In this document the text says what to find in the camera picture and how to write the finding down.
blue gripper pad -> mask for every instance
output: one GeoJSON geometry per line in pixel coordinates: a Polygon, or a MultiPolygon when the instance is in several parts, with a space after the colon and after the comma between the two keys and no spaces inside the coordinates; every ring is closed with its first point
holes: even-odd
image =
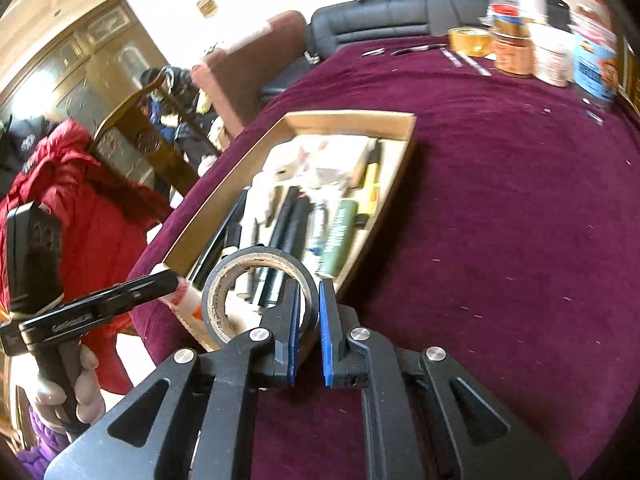
{"type": "Polygon", "coordinates": [[[291,310],[291,326],[289,330],[289,365],[287,366],[287,379],[289,386],[296,383],[296,371],[298,370],[298,337],[300,334],[300,286],[296,287],[291,310]]]}
{"type": "Polygon", "coordinates": [[[329,335],[329,320],[326,312],[326,299],[324,286],[320,285],[320,344],[322,347],[322,371],[324,373],[324,386],[334,384],[333,349],[331,336],[329,335]]]}

maroon tablecloth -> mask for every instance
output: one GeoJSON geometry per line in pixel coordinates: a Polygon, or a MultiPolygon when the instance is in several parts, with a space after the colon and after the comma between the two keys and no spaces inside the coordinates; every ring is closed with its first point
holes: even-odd
{"type": "MultiPolygon", "coordinates": [[[[579,476],[640,378],[638,131],[620,110],[598,124],[575,88],[482,77],[437,50],[361,57],[425,41],[434,39],[349,46],[284,92],[196,184],[131,277],[164,257],[286,112],[412,112],[415,155],[346,303],[398,346],[445,348],[579,476]]],[[[156,362],[190,343],[161,303],[132,318],[156,362]]],[[[321,388],[317,352],[298,382],[260,396],[252,478],[363,479],[358,394],[321,388]]]]}

coat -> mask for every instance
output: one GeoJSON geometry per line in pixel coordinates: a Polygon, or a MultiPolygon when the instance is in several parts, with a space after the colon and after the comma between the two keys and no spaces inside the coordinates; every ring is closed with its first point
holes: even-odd
{"type": "MultiPolygon", "coordinates": [[[[64,303],[124,282],[146,247],[146,231],[171,211],[158,193],[127,181],[91,156],[90,142],[79,123],[60,124],[38,143],[0,202],[0,306],[5,311],[10,299],[6,216],[11,209],[37,201],[60,220],[64,303]]],[[[123,314],[82,338],[100,361],[100,387],[121,395],[132,384],[116,353],[115,338],[129,325],[129,314],[123,314]]]]}

cardboard box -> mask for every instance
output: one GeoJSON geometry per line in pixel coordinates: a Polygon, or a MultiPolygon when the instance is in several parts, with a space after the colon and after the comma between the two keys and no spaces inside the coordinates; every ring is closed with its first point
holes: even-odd
{"type": "MultiPolygon", "coordinates": [[[[222,222],[229,208],[243,187],[249,186],[256,173],[262,169],[271,148],[294,136],[309,134],[366,134],[379,138],[382,142],[382,163],[380,165],[380,200],[375,215],[369,218],[364,229],[358,230],[347,262],[340,275],[334,280],[338,298],[366,257],[366,251],[383,222],[388,202],[399,181],[414,148],[413,136],[415,116],[400,112],[379,112],[371,110],[314,110],[290,112],[284,115],[249,152],[236,164],[233,170],[213,190],[196,215],[185,227],[180,237],[169,250],[164,263],[181,276],[188,275],[200,253],[222,222]]],[[[269,232],[260,234],[268,240],[269,232]]],[[[303,263],[309,267],[314,262],[305,256],[303,263]]],[[[310,268],[312,274],[316,269],[310,268]]],[[[180,322],[207,350],[218,348],[203,322],[191,316],[179,316],[180,322]]],[[[255,316],[247,317],[248,326],[239,326],[238,331],[256,326],[255,316]]]]}

green bottle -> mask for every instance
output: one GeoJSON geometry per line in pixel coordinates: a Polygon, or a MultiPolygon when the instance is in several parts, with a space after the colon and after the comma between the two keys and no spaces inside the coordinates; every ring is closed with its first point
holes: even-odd
{"type": "Polygon", "coordinates": [[[340,200],[320,257],[320,267],[316,272],[318,276],[335,279],[340,274],[353,243],[357,212],[358,202],[350,198],[340,200]]]}

